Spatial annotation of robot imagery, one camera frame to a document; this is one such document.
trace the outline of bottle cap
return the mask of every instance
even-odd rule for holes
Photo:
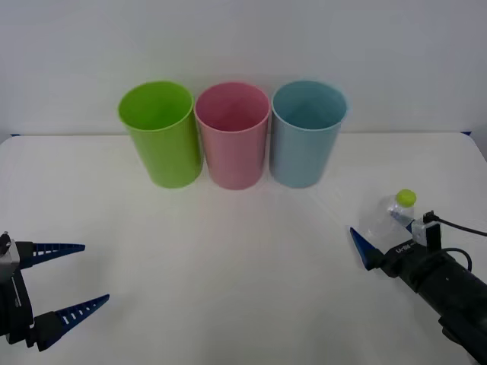
[[[397,204],[404,208],[409,208],[416,203],[416,194],[409,189],[403,189],[396,195]]]

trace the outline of white wall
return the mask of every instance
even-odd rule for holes
[[[340,86],[349,131],[487,121],[485,0],[2,0],[0,132],[123,132],[133,86]]]

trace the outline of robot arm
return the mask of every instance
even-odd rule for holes
[[[22,271],[41,262],[84,251],[84,245],[15,242],[0,236],[0,336],[9,344],[25,340],[44,351],[104,305],[110,295],[33,317]]]
[[[403,280],[441,316],[443,334],[486,365],[487,285],[472,274],[472,261],[465,251],[441,248],[440,223],[431,220],[432,214],[425,214],[420,229],[413,231],[413,240],[385,254],[353,228],[350,234],[367,270],[380,268],[387,276]],[[450,251],[463,253],[468,268],[448,255]]]

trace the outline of clear plastic bottle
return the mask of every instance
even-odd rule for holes
[[[387,212],[401,224],[407,227],[414,220],[414,203],[416,194],[408,189],[403,189],[394,196],[389,197]]]
[[[404,189],[382,198],[359,224],[359,232],[376,248],[386,252],[411,239],[406,227],[414,220],[416,194]]]

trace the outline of white table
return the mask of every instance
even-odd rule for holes
[[[487,227],[487,163],[450,134],[342,134],[325,176],[288,189],[152,185],[126,136],[15,137],[0,146],[0,222],[16,240],[84,243],[24,270],[34,315],[110,301],[48,351],[0,339],[8,365],[462,364],[438,315],[367,272],[347,225],[413,189],[417,215]],[[487,281],[485,239],[444,228]]]

